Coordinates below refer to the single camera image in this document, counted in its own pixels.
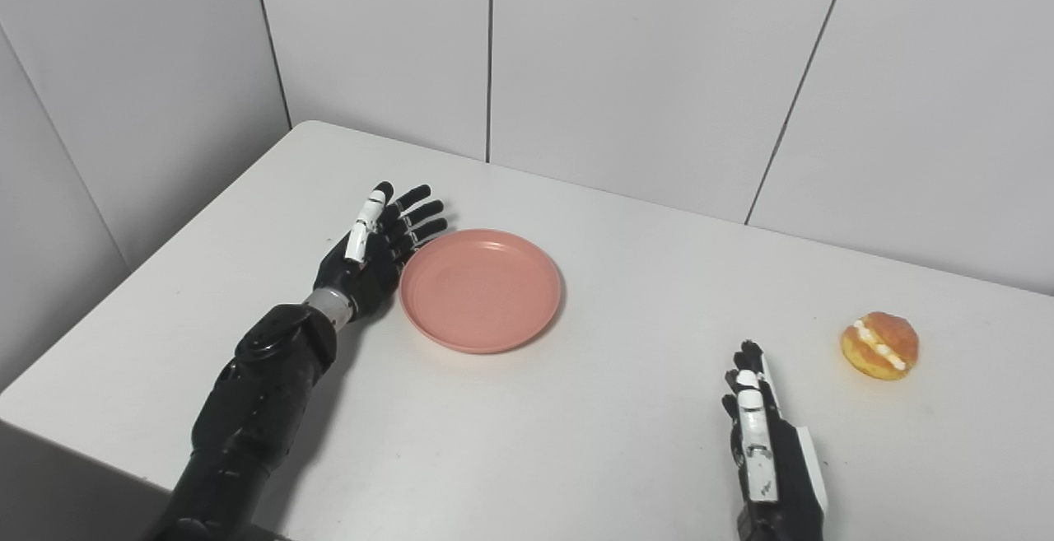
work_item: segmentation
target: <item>robotic forearm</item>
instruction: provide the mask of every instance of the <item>robotic forearm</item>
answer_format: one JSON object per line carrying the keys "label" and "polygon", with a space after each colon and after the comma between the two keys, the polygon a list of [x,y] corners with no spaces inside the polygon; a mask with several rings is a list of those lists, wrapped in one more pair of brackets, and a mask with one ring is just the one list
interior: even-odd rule
{"label": "robotic forearm", "polygon": [[337,332],[368,316],[395,290],[399,271],[446,230],[427,186],[388,205],[391,185],[370,195],[354,228],[323,259],[299,305],[271,309],[235,347],[192,429],[191,459],[144,539],[240,538],[268,478],[289,453],[311,391],[336,358]]}

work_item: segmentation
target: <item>wall seam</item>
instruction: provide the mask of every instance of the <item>wall seam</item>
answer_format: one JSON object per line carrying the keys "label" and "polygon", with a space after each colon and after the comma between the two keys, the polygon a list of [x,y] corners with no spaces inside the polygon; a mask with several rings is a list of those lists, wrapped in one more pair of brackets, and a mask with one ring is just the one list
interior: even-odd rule
{"label": "wall seam", "polygon": [[820,24],[820,32],[816,36],[816,42],[813,43],[813,51],[808,54],[808,59],[805,61],[805,70],[801,73],[801,79],[798,80],[798,88],[795,89],[794,97],[790,99],[790,107],[787,109],[786,117],[783,117],[783,124],[780,127],[780,133],[776,136],[776,143],[773,146],[773,152],[768,155],[768,162],[765,165],[765,170],[761,173],[761,181],[758,182],[758,189],[754,192],[754,200],[750,201],[750,208],[746,212],[746,219],[743,220],[744,226],[750,225],[750,217],[754,215],[754,208],[758,206],[758,198],[761,197],[761,189],[765,187],[765,180],[768,178],[768,172],[772,170],[773,162],[776,160],[776,154],[780,151],[780,146],[783,144],[783,136],[786,134],[787,124],[790,122],[790,116],[794,115],[794,108],[798,104],[798,97],[801,95],[802,86],[805,85],[805,77],[808,76],[809,69],[813,67],[813,60],[816,58],[816,52],[820,49],[820,41],[823,39],[823,33],[827,30],[827,22],[831,21],[831,14],[835,12],[835,3],[838,0],[831,0],[831,5],[827,6],[827,13],[823,17],[823,23]]}
{"label": "wall seam", "polygon": [[132,273],[132,265],[129,263],[128,257],[124,256],[124,251],[121,250],[120,245],[117,244],[116,237],[114,237],[113,230],[110,229],[110,225],[106,224],[105,216],[102,215],[102,210],[99,209],[98,202],[95,200],[95,196],[92,195],[92,190],[89,189],[87,182],[84,181],[84,177],[80,173],[80,169],[77,168],[77,162],[74,160],[73,155],[70,154],[70,149],[66,148],[65,139],[62,138],[62,133],[55,124],[55,120],[52,119],[52,114],[44,105],[44,99],[40,97],[40,93],[37,91],[37,85],[33,82],[33,78],[30,77],[30,72],[26,71],[25,65],[22,64],[22,59],[19,57],[18,51],[15,49],[15,44],[11,42],[11,38],[7,37],[7,32],[3,27],[3,23],[0,22],[0,39],[7,42],[7,46],[11,46],[12,56],[15,57],[15,63],[18,69],[22,72],[22,77],[25,78],[26,83],[30,85],[30,90],[33,92],[33,98],[37,99],[37,104],[40,105],[40,110],[44,113],[44,118],[47,119],[47,124],[52,129],[52,133],[55,133],[55,138],[58,139],[59,146],[62,147],[62,154],[65,155],[66,160],[70,162],[70,167],[73,168],[74,174],[77,176],[77,181],[80,182],[81,189],[84,190],[84,194],[87,196],[87,200],[92,204],[92,209],[95,210],[96,217],[99,218],[99,223],[102,224],[102,229],[106,231],[106,236],[110,237],[110,244],[117,251],[117,256],[124,264],[124,269],[128,273]]}

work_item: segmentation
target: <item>white finger segment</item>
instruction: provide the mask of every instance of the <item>white finger segment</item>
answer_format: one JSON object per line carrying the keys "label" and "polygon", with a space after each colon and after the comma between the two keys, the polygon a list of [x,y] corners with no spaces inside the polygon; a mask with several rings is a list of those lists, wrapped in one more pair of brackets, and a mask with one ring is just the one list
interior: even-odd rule
{"label": "white finger segment", "polygon": [[388,196],[379,189],[373,190],[373,193],[366,199],[363,210],[351,227],[348,247],[344,251],[345,258],[357,263],[366,260],[366,239],[369,238],[370,234],[376,232],[377,218],[380,216],[380,211],[384,211],[387,199]]}
{"label": "white finger segment", "polygon": [[743,387],[736,395],[739,405],[740,431],[743,438],[743,460],[746,464],[747,496],[752,502],[777,502],[776,458],[768,436],[765,403],[758,390],[758,376],[740,370],[736,382]]}

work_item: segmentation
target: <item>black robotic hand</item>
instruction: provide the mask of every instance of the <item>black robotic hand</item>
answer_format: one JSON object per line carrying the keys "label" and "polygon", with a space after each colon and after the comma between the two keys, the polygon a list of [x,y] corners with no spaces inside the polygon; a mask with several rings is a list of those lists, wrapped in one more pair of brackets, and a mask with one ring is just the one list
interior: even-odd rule
{"label": "black robotic hand", "polygon": [[741,541],[821,541],[827,495],[807,428],[783,419],[765,354],[743,342],[725,373],[734,394],[721,403],[733,420],[731,453],[739,467]]}
{"label": "black robotic hand", "polygon": [[429,219],[443,212],[441,200],[414,208],[430,195],[432,189],[423,185],[389,204],[392,186],[388,181],[373,189],[354,228],[319,265],[309,304],[320,306],[326,295],[339,294],[350,302],[348,321],[376,312],[395,291],[410,257],[447,229],[446,218]]}

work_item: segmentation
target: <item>pink plate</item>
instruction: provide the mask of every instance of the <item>pink plate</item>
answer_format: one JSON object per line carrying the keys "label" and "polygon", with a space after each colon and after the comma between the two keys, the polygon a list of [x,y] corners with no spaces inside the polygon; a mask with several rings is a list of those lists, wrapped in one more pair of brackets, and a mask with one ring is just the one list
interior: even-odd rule
{"label": "pink plate", "polygon": [[520,346],[552,321],[560,274],[515,234],[463,230],[437,237],[406,266],[399,301],[434,342],[468,353]]}

